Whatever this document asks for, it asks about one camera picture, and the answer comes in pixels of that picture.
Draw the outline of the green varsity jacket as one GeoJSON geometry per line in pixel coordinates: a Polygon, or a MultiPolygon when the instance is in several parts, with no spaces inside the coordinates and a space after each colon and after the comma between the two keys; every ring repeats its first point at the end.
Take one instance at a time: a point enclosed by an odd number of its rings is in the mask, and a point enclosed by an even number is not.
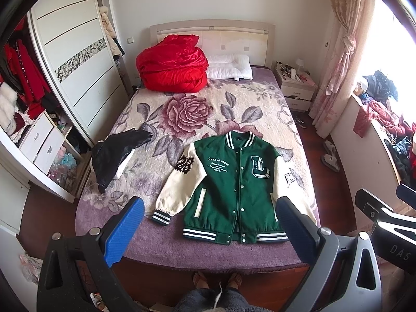
{"type": "Polygon", "coordinates": [[[188,144],[168,176],[152,215],[168,225],[183,217],[183,236],[229,245],[285,242],[276,202],[288,197],[314,223],[300,176],[272,144],[230,131],[188,144]]]}

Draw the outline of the clothes pile on sill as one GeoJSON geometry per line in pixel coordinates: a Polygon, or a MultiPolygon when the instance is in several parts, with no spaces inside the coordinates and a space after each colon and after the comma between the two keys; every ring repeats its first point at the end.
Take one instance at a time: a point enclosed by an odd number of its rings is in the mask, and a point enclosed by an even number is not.
{"type": "Polygon", "coordinates": [[[389,150],[401,182],[415,188],[415,124],[409,124],[402,115],[391,110],[388,102],[398,100],[398,90],[392,80],[381,71],[358,80],[355,90],[362,102],[353,132],[360,137],[367,133],[372,121],[377,121],[388,138],[384,143],[389,150]]]}

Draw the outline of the white slippers pair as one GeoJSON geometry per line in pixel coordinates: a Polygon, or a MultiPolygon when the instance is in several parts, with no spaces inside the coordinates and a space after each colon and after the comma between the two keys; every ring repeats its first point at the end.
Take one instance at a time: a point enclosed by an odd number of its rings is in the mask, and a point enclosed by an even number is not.
{"type": "Polygon", "coordinates": [[[336,147],[329,140],[325,140],[323,146],[326,150],[326,154],[321,157],[322,164],[335,173],[338,173],[340,171],[340,167],[336,157],[336,147]]]}

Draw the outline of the black leather jacket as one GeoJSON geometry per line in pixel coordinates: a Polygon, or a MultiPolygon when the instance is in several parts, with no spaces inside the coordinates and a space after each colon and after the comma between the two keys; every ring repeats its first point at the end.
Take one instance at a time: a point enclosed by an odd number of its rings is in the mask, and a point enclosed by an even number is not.
{"type": "Polygon", "coordinates": [[[118,134],[111,134],[93,147],[91,166],[101,194],[106,192],[106,188],[114,179],[120,165],[131,152],[151,139],[152,133],[133,128],[118,134]]]}

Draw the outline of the floral bed blanket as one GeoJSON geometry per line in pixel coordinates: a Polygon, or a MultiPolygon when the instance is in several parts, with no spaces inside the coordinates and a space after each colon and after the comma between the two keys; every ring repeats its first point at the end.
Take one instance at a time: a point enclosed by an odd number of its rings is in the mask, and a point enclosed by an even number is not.
{"type": "Polygon", "coordinates": [[[127,258],[212,272],[298,267],[274,207],[287,196],[319,221],[310,168],[274,73],[252,73],[210,80],[197,94],[139,90],[113,133],[136,127],[152,139],[103,192],[89,177],[76,232],[102,227],[137,196],[145,218],[127,258]]]}

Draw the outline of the white bedside table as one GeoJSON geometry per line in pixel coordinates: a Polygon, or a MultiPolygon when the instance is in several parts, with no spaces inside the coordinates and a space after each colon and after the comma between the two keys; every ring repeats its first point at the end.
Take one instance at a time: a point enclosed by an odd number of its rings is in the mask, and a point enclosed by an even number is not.
{"type": "Polygon", "coordinates": [[[274,62],[274,73],[285,101],[290,108],[297,112],[308,112],[317,93],[317,85],[307,73],[290,77],[289,66],[274,62]]]}

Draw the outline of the white sliding wardrobe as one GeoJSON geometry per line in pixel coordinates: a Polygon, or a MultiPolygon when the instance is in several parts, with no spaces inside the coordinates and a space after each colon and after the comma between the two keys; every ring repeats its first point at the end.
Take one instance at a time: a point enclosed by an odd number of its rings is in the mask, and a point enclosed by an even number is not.
{"type": "Polygon", "coordinates": [[[97,0],[37,0],[1,46],[1,227],[31,185],[77,199],[91,150],[128,103],[97,0]]]}

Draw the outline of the white pillow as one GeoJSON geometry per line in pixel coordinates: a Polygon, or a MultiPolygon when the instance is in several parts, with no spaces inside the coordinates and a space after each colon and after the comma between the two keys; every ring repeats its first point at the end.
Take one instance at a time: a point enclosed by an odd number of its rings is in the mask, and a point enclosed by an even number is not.
{"type": "Polygon", "coordinates": [[[215,54],[208,55],[207,78],[213,80],[253,79],[250,59],[245,54],[215,54]]]}

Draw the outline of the red folded quilt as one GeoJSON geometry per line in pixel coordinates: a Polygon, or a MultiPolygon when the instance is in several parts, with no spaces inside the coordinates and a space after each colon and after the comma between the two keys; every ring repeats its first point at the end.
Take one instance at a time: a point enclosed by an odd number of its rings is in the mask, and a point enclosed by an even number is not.
{"type": "Polygon", "coordinates": [[[209,64],[198,41],[197,35],[168,35],[143,50],[135,62],[145,88],[172,93],[196,93],[205,88],[209,64]]]}

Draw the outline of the beige bed headboard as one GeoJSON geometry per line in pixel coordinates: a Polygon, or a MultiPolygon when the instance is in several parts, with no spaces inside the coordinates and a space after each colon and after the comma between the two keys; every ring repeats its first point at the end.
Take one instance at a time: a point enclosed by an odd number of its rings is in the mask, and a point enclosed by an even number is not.
{"type": "Polygon", "coordinates": [[[168,35],[197,35],[205,55],[245,54],[253,66],[271,67],[276,27],[269,23],[203,19],[163,23],[150,27],[154,46],[168,35]]]}

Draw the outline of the pink floral curtain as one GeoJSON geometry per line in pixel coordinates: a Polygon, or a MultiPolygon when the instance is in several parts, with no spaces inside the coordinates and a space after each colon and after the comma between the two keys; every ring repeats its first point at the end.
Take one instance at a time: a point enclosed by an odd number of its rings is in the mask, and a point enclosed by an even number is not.
{"type": "Polygon", "coordinates": [[[309,116],[321,138],[327,138],[353,93],[353,82],[372,21],[375,0],[330,0],[334,12],[329,52],[309,116]]]}

